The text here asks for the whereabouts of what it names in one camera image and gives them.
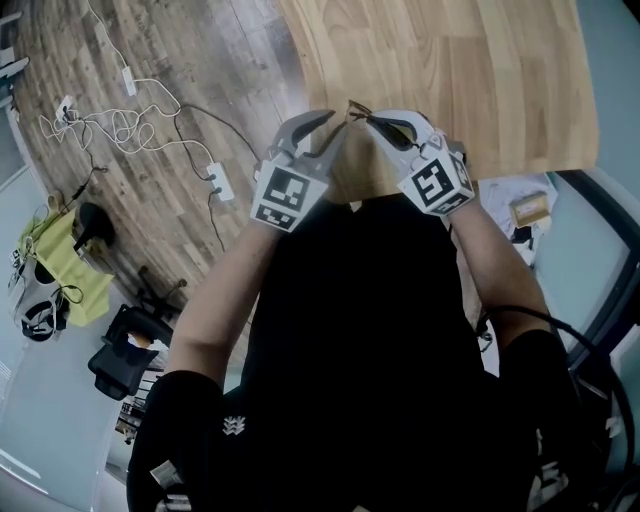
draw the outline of floor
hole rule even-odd
[[[299,59],[276,0],[92,0],[110,37],[134,76],[162,81],[181,103],[206,108],[235,125],[263,155],[280,123],[307,110]],[[75,140],[46,140],[39,116],[53,118],[65,95],[84,115],[109,108],[141,111],[157,103],[174,107],[156,84],[139,84],[127,96],[122,63],[89,12],[86,0],[10,0],[5,12],[22,10],[16,55],[31,59],[16,87],[20,125],[29,150],[50,190],[69,198],[90,170],[89,157]],[[171,119],[150,114],[158,144],[178,139]],[[159,152],[125,155],[103,134],[95,133],[90,150],[97,165],[83,196],[103,206],[113,220],[117,241],[105,265],[130,292],[139,286],[145,265],[161,289],[179,279],[188,287],[177,297],[184,302],[222,256],[247,222],[252,200],[255,159],[228,128],[193,110],[177,122],[185,137],[205,143],[222,162],[236,199],[211,199],[211,188],[194,174],[180,145]],[[201,174],[207,158],[193,149]],[[468,273],[463,275],[465,308],[476,315],[477,298]],[[232,363],[242,362],[248,327]]]

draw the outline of black t-shirt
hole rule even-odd
[[[452,348],[394,357],[396,343],[387,364],[335,350],[227,395],[196,373],[162,377],[134,445],[130,509],[154,511],[170,494],[196,512],[525,510],[536,429],[575,413],[561,343],[525,333],[502,354],[500,379],[479,357],[456,358],[451,340],[431,343]],[[182,481],[168,490],[151,475],[166,461]]]

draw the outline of white logo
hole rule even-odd
[[[224,419],[224,428],[222,431],[230,436],[231,434],[238,435],[244,430],[244,416],[229,416]]]

